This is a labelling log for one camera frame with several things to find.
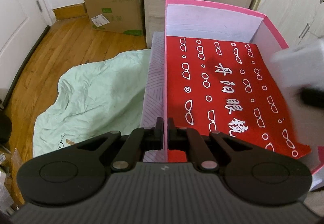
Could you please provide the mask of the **pink cardboard box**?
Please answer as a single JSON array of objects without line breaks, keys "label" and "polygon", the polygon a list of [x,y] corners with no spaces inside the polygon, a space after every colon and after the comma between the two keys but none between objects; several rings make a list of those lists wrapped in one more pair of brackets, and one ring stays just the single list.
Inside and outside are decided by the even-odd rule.
[{"label": "pink cardboard box", "polygon": [[323,186],[323,111],[306,106],[292,82],[314,70],[307,50],[291,76],[274,55],[291,57],[264,14],[238,6],[166,0],[156,32],[141,126],[173,119],[202,135],[220,131],[304,161],[312,189]]}]

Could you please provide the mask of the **mint green sheet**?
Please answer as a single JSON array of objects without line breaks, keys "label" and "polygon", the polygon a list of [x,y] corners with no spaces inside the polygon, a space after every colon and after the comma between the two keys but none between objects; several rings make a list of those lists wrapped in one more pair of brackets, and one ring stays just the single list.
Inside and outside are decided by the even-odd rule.
[{"label": "mint green sheet", "polygon": [[149,60],[150,50],[132,50],[68,70],[58,81],[55,102],[36,119],[33,156],[139,127]]}]

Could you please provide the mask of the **cardboard box on floor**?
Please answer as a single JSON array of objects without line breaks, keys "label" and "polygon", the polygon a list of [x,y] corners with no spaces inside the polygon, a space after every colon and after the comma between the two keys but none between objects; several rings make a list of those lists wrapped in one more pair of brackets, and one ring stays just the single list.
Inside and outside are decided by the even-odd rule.
[{"label": "cardboard box on floor", "polygon": [[94,30],[144,35],[143,0],[84,0]]}]

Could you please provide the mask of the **white door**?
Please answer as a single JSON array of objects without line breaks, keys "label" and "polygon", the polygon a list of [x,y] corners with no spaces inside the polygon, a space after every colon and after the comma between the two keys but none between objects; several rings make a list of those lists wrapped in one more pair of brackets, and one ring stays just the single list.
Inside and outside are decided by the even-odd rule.
[{"label": "white door", "polygon": [[52,18],[44,0],[1,0],[1,103]]}]

